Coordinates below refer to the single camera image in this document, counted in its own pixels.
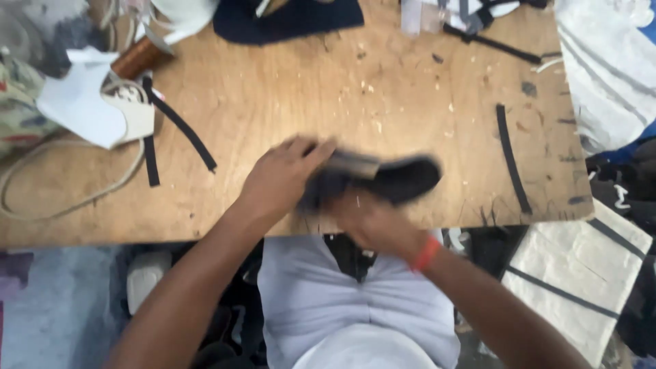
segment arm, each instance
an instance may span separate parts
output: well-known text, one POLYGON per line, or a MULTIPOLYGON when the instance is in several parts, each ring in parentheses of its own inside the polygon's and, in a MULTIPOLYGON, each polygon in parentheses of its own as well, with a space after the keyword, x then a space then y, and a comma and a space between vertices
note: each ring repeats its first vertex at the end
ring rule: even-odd
MULTIPOLYGON (((414 263, 428 234, 391 205, 347 191, 328 205, 337 224, 361 247, 414 263)), ((481 340, 509 368, 590 368, 547 321, 487 273, 444 248, 424 275, 451 299, 481 340)))
POLYGON ((335 149, 295 138, 267 152, 237 201, 151 291, 105 369, 187 369, 218 300, 255 244, 294 208, 305 182, 335 149))

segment navy fabric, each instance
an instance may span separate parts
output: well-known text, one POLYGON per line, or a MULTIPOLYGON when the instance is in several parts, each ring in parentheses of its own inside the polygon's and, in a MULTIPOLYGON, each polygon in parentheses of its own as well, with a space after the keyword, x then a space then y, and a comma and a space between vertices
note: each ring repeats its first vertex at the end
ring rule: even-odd
POLYGON ((358 0, 289 0, 271 15, 257 18, 253 4, 222 0, 214 14, 214 32, 244 45, 265 45, 288 39, 364 25, 358 0))

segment hand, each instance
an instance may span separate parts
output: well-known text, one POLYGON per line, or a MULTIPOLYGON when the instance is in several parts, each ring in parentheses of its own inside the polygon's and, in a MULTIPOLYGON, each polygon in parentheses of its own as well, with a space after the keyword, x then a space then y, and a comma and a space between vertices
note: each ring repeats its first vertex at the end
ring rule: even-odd
POLYGON ((308 178, 336 146, 334 140, 318 144, 307 137, 293 137, 272 148, 255 163, 236 204, 268 231, 296 206, 308 178))
POLYGON ((390 203, 373 194, 349 188, 326 204, 328 214, 365 250, 395 255, 414 263, 426 244, 426 231, 417 229, 390 203))

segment white t-shirt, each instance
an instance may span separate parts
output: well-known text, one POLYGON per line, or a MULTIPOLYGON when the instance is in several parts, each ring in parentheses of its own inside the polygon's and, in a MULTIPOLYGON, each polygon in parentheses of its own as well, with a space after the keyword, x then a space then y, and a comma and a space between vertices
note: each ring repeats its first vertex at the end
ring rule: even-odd
POLYGON ((329 335, 293 369, 439 369, 412 339, 373 324, 353 324, 329 335))

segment patterned fabric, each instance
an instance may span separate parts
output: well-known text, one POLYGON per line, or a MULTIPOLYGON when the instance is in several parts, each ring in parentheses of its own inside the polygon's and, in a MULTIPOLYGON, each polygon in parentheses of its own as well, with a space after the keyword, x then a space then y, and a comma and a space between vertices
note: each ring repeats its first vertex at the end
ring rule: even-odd
POLYGON ((0 158, 13 148, 35 146, 60 128, 36 107, 44 81, 31 66, 0 55, 0 158))

